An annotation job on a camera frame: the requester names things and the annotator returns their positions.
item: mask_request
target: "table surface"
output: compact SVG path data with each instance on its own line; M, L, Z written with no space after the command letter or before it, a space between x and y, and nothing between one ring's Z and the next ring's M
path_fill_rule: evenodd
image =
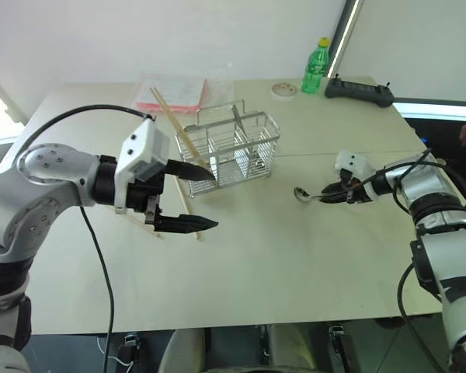
M190 200L194 214L220 222L193 235L153 236L105 206L87 210L113 284L115 331L176 329L361 319L398 315L398 279L410 263L410 217L390 197L361 205L302 204L300 186L317 193L336 180L341 148L360 152L376 167L424 149L393 107L300 93L275 100L274 81L235 82L235 96L271 113L281 126L273 174ZM125 104L131 84L70 84L51 92L11 147L55 115L93 103ZM180 116L183 124L194 116ZM119 155L140 121L99 111L70 117L40 137L93 154ZM167 120L158 126L172 135ZM172 141L171 156L177 156ZM176 185L166 178L161 207L184 213ZM103 333L108 295L89 232L72 208L52 226L30 272L33 332ZM411 314L440 305L411 276L405 286Z

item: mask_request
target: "remote controller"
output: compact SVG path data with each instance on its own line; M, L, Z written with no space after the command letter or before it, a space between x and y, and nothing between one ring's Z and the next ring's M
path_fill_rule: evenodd
M387 85L367 85L360 83L345 82L339 78L331 78L326 86L325 96L332 97L349 97L351 99L363 99L376 103L379 107L390 106L395 98Z

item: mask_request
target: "plastic bottle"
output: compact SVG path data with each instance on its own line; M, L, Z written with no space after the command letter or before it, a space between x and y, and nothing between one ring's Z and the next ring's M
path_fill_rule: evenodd
M319 39L318 47L309 56L308 66L305 68L304 80L302 80L302 92L315 93L321 85L321 77L328 66L329 38Z

